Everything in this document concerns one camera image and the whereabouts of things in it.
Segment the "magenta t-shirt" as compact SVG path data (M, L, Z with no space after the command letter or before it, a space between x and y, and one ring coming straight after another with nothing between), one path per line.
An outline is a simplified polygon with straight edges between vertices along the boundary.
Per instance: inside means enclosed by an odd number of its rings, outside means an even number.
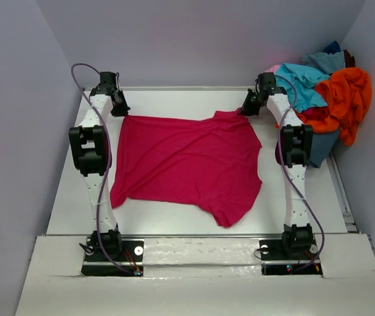
M118 139L112 208L127 199L194 205L229 228L260 192L261 147L236 111L204 120L128 116Z

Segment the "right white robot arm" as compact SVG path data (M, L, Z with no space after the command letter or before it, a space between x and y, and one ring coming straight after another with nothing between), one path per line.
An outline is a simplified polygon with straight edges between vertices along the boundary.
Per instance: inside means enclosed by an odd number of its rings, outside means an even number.
M253 116L266 107L278 124L275 156L283 172L286 194L284 231L279 239L265 240L258 248L259 259L299 259L313 245L313 228L305 198L305 173L311 153L313 128L303 124L280 89L258 93L251 89L239 115Z

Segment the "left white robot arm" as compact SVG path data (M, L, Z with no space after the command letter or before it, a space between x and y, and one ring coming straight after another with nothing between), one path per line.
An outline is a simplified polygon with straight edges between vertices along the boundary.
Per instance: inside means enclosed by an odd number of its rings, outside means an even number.
M86 261L103 262L116 259L122 252L107 180L112 153L105 122L109 115L126 116L128 108L118 88L93 88L87 100L89 109L81 123L69 129L68 137L74 166L88 189L93 216L93 232L81 247Z

